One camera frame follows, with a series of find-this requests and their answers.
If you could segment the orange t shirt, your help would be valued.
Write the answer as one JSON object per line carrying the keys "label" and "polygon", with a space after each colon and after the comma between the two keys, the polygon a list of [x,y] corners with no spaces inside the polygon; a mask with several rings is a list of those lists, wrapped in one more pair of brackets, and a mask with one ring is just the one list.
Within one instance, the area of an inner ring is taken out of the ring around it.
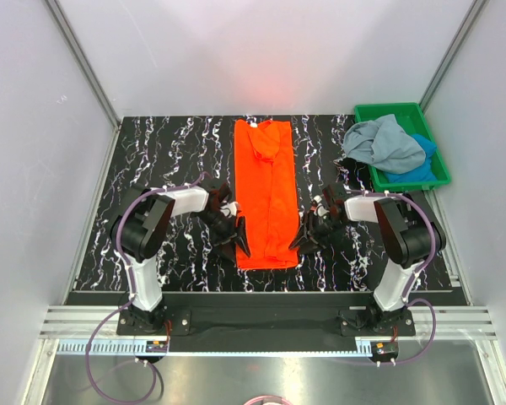
{"label": "orange t shirt", "polygon": [[237,251],[241,270],[298,265],[290,245],[299,230],[293,132],[288,121],[234,124],[235,199],[245,219],[250,254]]}

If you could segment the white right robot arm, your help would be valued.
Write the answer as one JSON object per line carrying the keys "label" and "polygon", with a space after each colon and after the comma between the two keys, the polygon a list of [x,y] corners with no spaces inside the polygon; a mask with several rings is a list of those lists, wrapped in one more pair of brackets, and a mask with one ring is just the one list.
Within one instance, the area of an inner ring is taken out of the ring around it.
{"label": "white right robot arm", "polygon": [[375,223],[388,260],[379,285],[362,310],[343,310],[349,332],[392,334],[411,306],[409,296],[420,274],[446,246],[446,235],[424,193],[369,192],[333,183],[315,197],[289,245],[300,255],[321,251],[339,230],[358,222]]}

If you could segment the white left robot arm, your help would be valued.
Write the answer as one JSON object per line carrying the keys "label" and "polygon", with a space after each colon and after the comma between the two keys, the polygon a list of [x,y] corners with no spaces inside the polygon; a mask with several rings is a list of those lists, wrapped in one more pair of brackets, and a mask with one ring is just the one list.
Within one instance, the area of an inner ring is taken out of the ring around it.
{"label": "white left robot arm", "polygon": [[126,269],[129,298],[122,311],[133,326],[148,334],[170,325],[158,284],[156,256],[170,220],[185,214],[199,218],[208,227],[211,243],[220,256],[237,262],[240,253],[251,255],[245,217],[232,200],[226,181],[203,172],[193,183],[182,186],[132,186],[108,233]]}

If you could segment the grey-blue t shirt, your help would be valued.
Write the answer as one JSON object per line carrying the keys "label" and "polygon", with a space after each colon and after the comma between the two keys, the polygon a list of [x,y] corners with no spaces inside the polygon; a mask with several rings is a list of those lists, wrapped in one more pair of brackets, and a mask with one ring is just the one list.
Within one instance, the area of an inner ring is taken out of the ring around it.
{"label": "grey-blue t shirt", "polygon": [[342,149],[348,158],[397,175],[416,169],[427,157],[394,114],[355,123],[346,132]]}

